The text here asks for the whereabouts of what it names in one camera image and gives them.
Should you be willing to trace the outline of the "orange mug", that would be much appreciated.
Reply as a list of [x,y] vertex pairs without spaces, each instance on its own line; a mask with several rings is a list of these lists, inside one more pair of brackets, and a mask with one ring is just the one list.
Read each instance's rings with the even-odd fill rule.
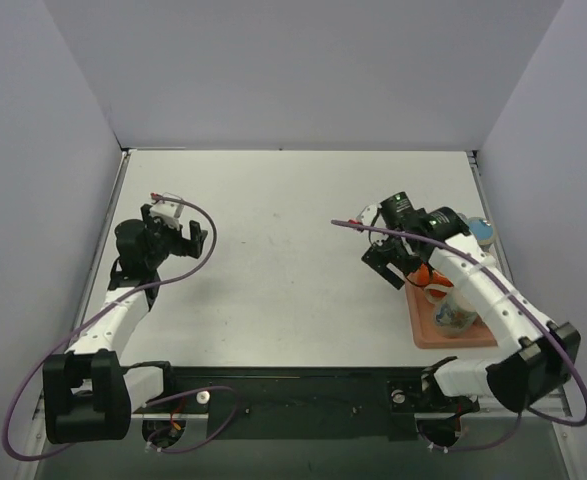
[[451,282],[445,276],[427,264],[422,264],[418,270],[410,273],[407,276],[407,280],[417,288],[424,288],[428,285],[451,286]]

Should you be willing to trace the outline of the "white patterned mug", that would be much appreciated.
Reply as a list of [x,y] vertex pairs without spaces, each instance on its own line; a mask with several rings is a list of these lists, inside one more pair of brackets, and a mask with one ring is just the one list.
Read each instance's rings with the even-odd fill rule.
[[476,309],[455,287],[430,284],[423,291],[426,300],[433,305],[433,324],[445,337],[461,336],[479,318]]

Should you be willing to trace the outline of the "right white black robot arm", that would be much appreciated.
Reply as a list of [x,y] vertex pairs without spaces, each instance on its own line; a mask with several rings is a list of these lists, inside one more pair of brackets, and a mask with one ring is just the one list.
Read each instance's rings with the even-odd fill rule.
[[571,377],[581,336],[555,323],[504,277],[466,222],[451,208],[416,209],[404,192],[366,207],[356,218],[369,233],[382,220],[382,239],[362,260],[395,288],[427,267],[444,276],[493,335],[500,354],[471,362],[450,358],[420,383],[422,402],[441,409],[457,396],[489,395],[520,413]]

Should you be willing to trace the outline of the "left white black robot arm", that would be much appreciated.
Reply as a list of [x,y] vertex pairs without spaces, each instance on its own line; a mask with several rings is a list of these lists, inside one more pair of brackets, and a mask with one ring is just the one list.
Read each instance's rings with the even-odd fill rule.
[[173,408],[177,384],[165,363],[123,367],[120,356],[141,320],[152,310],[164,282],[160,265],[171,256],[205,263],[217,240],[180,216],[188,202],[154,194],[138,219],[115,227],[118,256],[112,264],[102,309],[83,325],[74,342],[42,366],[45,428],[52,444],[120,440],[132,414],[146,403]]

